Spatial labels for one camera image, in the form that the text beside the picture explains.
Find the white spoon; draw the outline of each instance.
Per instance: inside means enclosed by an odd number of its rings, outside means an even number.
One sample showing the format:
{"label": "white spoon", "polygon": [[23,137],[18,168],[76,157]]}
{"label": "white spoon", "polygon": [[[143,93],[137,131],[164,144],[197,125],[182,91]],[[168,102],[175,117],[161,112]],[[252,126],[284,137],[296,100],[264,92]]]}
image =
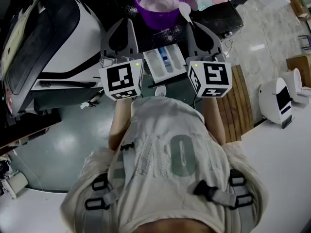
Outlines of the white spoon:
{"label": "white spoon", "polygon": [[180,2],[178,8],[181,15],[187,20],[187,22],[190,22],[193,25],[189,16],[189,14],[191,13],[191,8],[189,4],[187,4],[186,2]]}

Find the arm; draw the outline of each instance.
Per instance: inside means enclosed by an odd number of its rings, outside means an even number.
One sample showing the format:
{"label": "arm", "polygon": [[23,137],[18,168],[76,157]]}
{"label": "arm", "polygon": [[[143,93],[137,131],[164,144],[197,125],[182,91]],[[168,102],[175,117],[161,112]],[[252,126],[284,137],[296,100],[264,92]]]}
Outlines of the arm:
{"label": "arm", "polygon": [[203,116],[207,130],[215,137],[219,145],[224,145],[225,129],[215,98],[203,99]]}
{"label": "arm", "polygon": [[117,150],[127,131],[127,128],[130,126],[131,105],[132,99],[123,99],[117,101],[116,103],[116,109],[113,116],[108,140],[108,145],[111,150]]}

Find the black strap buckle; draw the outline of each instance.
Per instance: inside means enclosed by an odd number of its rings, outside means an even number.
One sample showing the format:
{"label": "black strap buckle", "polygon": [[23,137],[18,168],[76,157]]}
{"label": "black strap buckle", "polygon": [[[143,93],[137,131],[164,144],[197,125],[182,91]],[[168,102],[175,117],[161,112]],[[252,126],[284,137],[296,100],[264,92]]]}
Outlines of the black strap buckle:
{"label": "black strap buckle", "polygon": [[108,174],[103,173],[92,182],[93,191],[104,190],[108,187]]}
{"label": "black strap buckle", "polygon": [[[249,201],[247,201],[247,202],[241,202],[240,201],[240,200],[245,199],[245,198],[249,198]],[[237,196],[237,200],[235,201],[235,205],[230,206],[229,208],[231,210],[235,210],[237,208],[245,207],[245,206],[252,205],[252,204],[253,204],[253,195],[251,193],[248,193],[245,195]]]}
{"label": "black strap buckle", "polygon": [[121,145],[120,151],[123,151],[123,150],[128,151],[130,148],[134,148],[134,147],[135,147],[135,143],[134,142],[132,142],[131,144]]}
{"label": "black strap buckle", "polygon": [[[90,203],[94,203],[94,202],[97,202],[97,201],[100,201],[101,204],[100,205],[89,205]],[[85,206],[86,206],[86,209],[88,211],[92,211],[92,210],[99,210],[99,209],[104,209],[104,210],[108,210],[110,205],[106,205],[103,198],[98,198],[98,199],[88,199],[86,200],[85,202]]]}
{"label": "black strap buckle", "polygon": [[244,174],[242,174],[240,171],[236,169],[231,169],[229,183],[230,186],[243,186],[246,184],[246,178]]}
{"label": "black strap buckle", "polygon": [[213,201],[213,196],[215,192],[218,190],[216,186],[209,186],[205,180],[201,180],[196,186],[193,194],[194,195],[204,195],[207,201]]}

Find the white cube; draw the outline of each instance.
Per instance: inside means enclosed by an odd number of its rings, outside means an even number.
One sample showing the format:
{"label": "white cube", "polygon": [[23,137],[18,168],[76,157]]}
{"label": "white cube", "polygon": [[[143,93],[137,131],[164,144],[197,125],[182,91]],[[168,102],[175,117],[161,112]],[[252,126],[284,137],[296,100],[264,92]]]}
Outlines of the white cube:
{"label": "white cube", "polygon": [[105,94],[114,101],[139,96],[144,73],[142,64],[139,59],[100,69]]}
{"label": "white cube", "polygon": [[190,61],[188,76],[199,98],[222,98],[232,88],[228,62]]}

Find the white t-shirt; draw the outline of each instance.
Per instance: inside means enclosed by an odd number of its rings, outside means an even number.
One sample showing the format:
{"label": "white t-shirt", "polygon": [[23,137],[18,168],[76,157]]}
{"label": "white t-shirt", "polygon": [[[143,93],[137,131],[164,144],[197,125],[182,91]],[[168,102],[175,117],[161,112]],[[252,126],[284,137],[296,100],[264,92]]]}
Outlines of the white t-shirt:
{"label": "white t-shirt", "polygon": [[[195,219],[216,233],[228,232],[225,208],[193,191],[201,180],[225,191],[232,168],[248,180],[247,188],[254,195],[255,222],[259,223],[268,195],[243,155],[241,142],[221,147],[210,137],[200,113],[178,100],[137,99],[132,103],[129,132],[135,144],[134,175],[109,209],[110,220],[116,222],[120,233],[131,233],[140,225],[166,218]],[[111,150],[92,154],[68,192],[61,211],[72,232],[82,232],[86,194],[92,191],[94,179],[107,170],[113,187],[124,182],[120,149],[115,155]],[[109,232],[108,224],[103,222],[98,232]]]}

